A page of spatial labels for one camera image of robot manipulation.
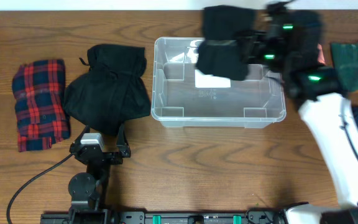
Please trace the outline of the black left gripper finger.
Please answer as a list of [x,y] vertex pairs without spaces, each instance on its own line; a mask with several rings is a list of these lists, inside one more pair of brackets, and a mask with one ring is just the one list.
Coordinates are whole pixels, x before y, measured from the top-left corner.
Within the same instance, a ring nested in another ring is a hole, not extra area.
[[81,143],[81,139],[84,136],[84,134],[90,132],[90,127],[88,125],[85,126],[84,130],[82,130],[81,134],[78,136],[78,143]]
[[119,152],[130,152],[130,146],[127,142],[126,134],[125,134],[125,126],[124,123],[121,123],[119,127],[119,131],[117,133],[116,146],[119,149]]

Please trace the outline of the pink printed t-shirt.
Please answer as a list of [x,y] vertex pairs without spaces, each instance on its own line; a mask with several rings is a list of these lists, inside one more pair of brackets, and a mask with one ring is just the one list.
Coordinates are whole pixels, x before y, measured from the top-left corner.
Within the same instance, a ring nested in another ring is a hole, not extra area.
[[324,54],[323,54],[323,48],[322,48],[321,44],[318,44],[318,62],[323,65],[326,65]]

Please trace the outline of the black shirt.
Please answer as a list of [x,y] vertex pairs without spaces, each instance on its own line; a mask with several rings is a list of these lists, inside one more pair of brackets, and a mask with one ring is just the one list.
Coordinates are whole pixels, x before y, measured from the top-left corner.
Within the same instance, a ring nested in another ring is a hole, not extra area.
[[243,81],[249,69],[241,61],[237,34],[253,29],[256,10],[228,5],[203,9],[204,41],[198,47],[196,68],[205,75]]

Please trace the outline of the dark green shirt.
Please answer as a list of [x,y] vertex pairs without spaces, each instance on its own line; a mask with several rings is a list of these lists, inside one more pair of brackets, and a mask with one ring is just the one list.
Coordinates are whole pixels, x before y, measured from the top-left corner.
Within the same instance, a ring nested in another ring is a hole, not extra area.
[[358,42],[353,44],[331,43],[334,68],[347,91],[358,90]]

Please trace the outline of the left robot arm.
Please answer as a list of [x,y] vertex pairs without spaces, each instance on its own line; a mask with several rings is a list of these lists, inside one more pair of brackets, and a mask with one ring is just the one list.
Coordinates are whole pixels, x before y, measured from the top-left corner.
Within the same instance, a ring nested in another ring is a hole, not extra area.
[[69,184],[71,195],[69,224],[112,224],[119,223],[119,216],[105,204],[111,166],[121,165],[124,158],[131,157],[124,124],[119,126],[117,151],[105,152],[103,137],[91,133],[86,126],[70,146],[70,153],[86,166],[86,172],[74,175]]

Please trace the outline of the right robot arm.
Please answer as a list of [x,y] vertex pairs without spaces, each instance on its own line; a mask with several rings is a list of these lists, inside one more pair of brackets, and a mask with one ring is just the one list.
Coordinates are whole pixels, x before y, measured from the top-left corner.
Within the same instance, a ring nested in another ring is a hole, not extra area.
[[289,11],[285,1],[267,5],[266,31],[241,31],[244,63],[260,63],[281,75],[278,83],[297,104],[331,174],[338,208],[298,203],[275,223],[358,223],[358,127],[337,72],[318,61],[322,24],[313,11]]

